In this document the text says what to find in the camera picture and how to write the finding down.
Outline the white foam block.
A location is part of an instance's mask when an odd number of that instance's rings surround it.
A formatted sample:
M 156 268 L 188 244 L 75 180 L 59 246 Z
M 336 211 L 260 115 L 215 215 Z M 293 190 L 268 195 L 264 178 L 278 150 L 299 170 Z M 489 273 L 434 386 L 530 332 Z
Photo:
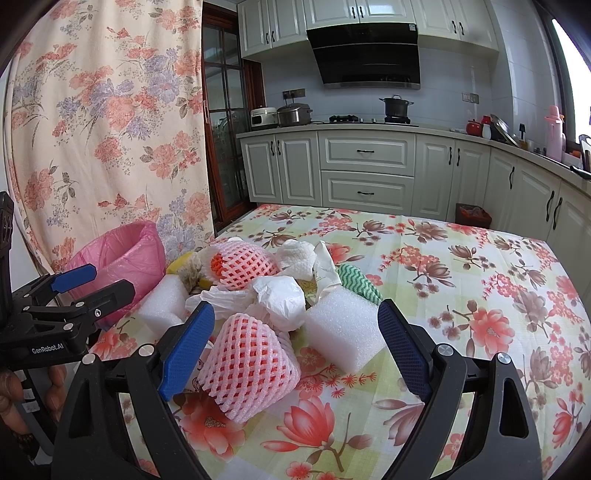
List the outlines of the white foam block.
M 150 330 L 154 338 L 159 340 L 170 327 L 184 322 L 187 298 L 188 293 L 180 277 L 167 274 L 144 297 L 136 316 Z
M 363 369 L 385 347 L 378 307 L 338 287 L 301 315 L 308 345 L 346 374 Z

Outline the pink foam fruit net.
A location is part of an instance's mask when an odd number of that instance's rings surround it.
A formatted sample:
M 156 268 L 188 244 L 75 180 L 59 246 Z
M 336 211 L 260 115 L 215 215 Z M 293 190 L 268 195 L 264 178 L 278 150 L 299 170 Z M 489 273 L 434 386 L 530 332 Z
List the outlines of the pink foam fruit net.
M 197 375 L 200 388 L 235 423 L 279 402 L 300 379 L 290 335 L 242 313 L 224 322 Z

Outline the green zigzag cloth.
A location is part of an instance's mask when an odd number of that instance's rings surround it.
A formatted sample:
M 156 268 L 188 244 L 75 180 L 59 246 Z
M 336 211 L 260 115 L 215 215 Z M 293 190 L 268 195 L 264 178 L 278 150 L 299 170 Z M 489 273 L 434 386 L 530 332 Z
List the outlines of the green zigzag cloth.
M 337 268 L 339 279 L 342 287 L 356 293 L 370 303 L 380 305 L 384 300 L 382 294 L 377 290 L 377 287 L 370 282 L 370 280 L 363 275 L 363 272 L 356 266 L 351 264 L 341 264 Z

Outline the yellow pomelo peel piece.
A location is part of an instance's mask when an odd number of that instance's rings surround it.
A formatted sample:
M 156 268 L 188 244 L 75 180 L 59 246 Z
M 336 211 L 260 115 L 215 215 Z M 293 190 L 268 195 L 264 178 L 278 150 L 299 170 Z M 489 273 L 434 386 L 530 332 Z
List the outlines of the yellow pomelo peel piece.
M 197 252 L 189 253 L 183 257 L 176 274 L 189 294 L 208 290 L 212 286 L 211 280 L 204 273 L 204 266 Z
M 190 251 L 172 261 L 168 265 L 166 273 L 188 278 L 190 276 L 197 275 L 199 270 L 200 262 L 198 253 Z

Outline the pink-orange foam fruit net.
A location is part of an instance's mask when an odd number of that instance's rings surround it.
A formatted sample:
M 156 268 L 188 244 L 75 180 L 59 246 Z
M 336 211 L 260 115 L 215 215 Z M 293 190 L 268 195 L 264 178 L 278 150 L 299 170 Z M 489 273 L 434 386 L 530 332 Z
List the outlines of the pink-orange foam fruit net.
M 201 270 L 212 284 L 231 291 L 245 289 L 257 277 L 280 272 L 273 254 L 243 240 L 207 247 L 201 254 Z

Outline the white plastic bag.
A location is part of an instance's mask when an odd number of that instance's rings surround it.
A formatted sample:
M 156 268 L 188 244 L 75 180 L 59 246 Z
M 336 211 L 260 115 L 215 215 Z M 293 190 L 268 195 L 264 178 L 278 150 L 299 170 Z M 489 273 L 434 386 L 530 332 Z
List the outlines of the white plastic bag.
M 245 314 L 269 324 L 274 330 L 291 332 L 304 324 L 304 290 L 289 276 L 257 277 L 243 290 L 212 286 L 185 301 L 190 312 L 201 302 L 208 302 L 216 320 Z

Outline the printed paper wrapper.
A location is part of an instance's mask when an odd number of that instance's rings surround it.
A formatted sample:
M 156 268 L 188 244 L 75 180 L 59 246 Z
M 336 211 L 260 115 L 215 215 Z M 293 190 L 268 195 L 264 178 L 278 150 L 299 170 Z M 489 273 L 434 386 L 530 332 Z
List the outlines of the printed paper wrapper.
M 312 266 L 311 280 L 297 279 L 297 284 L 304 291 L 304 299 L 307 300 L 308 306 L 314 306 L 342 285 L 337 267 L 325 242 L 319 241 L 314 252 L 317 257 Z

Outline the white paper towel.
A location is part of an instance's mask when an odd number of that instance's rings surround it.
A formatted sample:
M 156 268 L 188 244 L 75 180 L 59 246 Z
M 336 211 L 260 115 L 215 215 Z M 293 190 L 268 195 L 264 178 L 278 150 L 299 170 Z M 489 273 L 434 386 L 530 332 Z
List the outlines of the white paper towel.
M 311 281 L 314 279 L 314 265 L 317 253 L 315 246 L 306 241 L 287 240 L 274 253 L 280 275 L 293 277 L 295 280 Z

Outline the pink-lined trash bin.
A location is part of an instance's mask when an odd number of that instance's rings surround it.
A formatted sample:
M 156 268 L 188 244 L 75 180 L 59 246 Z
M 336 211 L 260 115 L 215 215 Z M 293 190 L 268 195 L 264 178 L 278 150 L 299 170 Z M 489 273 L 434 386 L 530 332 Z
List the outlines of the pink-lined trash bin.
M 108 330 L 130 312 L 164 276 L 165 252 L 156 224 L 152 221 L 137 221 L 110 230 L 77 252 L 66 264 L 65 270 L 86 264 L 96 268 L 96 277 L 71 291 L 73 299 L 82 298 L 121 279 L 134 286 L 135 295 L 131 304 L 98 322 L 103 330 Z

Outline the red floor trash bin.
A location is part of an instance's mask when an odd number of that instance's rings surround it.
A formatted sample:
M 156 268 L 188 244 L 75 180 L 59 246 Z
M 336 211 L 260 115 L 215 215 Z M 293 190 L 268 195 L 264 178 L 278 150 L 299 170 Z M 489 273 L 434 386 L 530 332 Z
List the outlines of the red floor trash bin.
M 478 205 L 457 203 L 455 223 L 463 226 L 489 229 L 492 217 Z

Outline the white lower kitchen cabinets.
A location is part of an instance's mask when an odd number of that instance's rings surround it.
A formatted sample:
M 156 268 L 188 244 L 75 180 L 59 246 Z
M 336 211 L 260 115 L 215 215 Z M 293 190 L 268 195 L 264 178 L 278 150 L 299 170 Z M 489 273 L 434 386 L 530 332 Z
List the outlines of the white lower kitchen cabinets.
M 493 140 L 417 126 L 311 124 L 243 133 L 249 197 L 452 220 L 478 205 L 495 230 L 545 240 L 590 287 L 590 176 Z

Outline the floral curtain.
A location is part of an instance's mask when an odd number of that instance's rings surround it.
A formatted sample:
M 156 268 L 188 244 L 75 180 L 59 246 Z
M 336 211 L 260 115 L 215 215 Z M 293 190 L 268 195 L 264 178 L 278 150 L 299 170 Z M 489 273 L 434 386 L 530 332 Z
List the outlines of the floral curtain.
M 5 154 L 44 270 L 136 221 L 173 261 L 213 234 L 199 1 L 60 1 L 11 62 Z

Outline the red kettle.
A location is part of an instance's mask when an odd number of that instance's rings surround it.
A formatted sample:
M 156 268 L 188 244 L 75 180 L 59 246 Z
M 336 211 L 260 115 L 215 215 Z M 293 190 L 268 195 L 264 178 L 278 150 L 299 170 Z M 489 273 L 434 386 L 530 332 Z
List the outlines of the red kettle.
M 470 120 L 466 125 L 466 133 L 471 136 L 481 137 L 483 135 L 483 125 L 475 119 Z

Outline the gas stove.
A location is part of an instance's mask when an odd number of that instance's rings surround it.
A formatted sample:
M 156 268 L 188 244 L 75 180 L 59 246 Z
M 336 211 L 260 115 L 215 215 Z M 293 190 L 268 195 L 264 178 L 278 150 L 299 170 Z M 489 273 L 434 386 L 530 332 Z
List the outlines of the gas stove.
M 411 120 L 408 117 L 385 117 L 383 119 L 366 119 L 360 118 L 356 115 L 332 115 L 329 118 L 329 124 L 394 124 L 394 125 L 410 125 Z

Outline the black cooking pot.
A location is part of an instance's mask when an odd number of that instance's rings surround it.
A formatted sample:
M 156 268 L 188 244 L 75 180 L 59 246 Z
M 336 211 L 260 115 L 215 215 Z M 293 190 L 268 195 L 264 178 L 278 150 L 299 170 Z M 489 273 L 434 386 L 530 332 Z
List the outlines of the black cooking pot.
M 410 125 L 411 120 L 408 116 L 409 107 L 413 105 L 412 101 L 403 99 L 395 94 L 392 97 L 381 98 L 385 105 L 385 122 L 393 124 Z

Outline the red-framed glass door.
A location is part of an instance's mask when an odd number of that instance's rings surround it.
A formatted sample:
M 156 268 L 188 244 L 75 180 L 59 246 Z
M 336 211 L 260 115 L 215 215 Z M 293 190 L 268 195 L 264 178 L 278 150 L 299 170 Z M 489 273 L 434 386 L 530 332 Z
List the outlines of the red-framed glass door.
M 208 181 L 219 232 L 256 208 L 249 199 L 238 135 L 252 128 L 252 109 L 266 102 L 262 67 L 242 58 L 235 5 L 204 2 L 202 66 Z

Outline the pink thermos flask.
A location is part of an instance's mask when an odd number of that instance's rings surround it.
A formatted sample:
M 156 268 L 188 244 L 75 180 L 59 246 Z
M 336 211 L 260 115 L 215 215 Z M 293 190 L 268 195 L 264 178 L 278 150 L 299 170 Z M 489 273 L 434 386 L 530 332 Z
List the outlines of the pink thermos flask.
M 566 137 L 563 132 L 564 118 L 557 105 L 549 107 L 545 121 L 547 122 L 546 155 L 561 163 L 566 147 Z

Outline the silver pressure cooker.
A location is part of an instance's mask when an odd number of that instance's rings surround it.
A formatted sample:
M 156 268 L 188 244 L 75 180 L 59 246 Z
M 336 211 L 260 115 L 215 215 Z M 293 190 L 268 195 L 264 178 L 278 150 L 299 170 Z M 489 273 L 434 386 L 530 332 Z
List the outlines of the silver pressure cooker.
M 311 107 L 305 103 L 291 103 L 276 110 L 277 124 L 280 127 L 293 127 L 311 124 Z

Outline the black range hood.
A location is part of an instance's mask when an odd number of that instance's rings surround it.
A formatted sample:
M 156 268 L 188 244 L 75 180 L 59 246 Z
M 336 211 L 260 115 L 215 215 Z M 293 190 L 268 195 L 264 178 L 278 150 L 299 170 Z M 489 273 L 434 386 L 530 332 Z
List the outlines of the black range hood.
M 414 23 L 356 23 L 307 31 L 322 83 L 420 89 L 419 32 Z

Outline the window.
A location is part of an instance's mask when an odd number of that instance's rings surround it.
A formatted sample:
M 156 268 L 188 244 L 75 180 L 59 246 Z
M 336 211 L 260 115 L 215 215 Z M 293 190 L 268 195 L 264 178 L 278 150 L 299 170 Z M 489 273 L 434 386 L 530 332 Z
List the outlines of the window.
M 590 135 L 590 2 L 541 1 L 559 75 L 567 139 Z

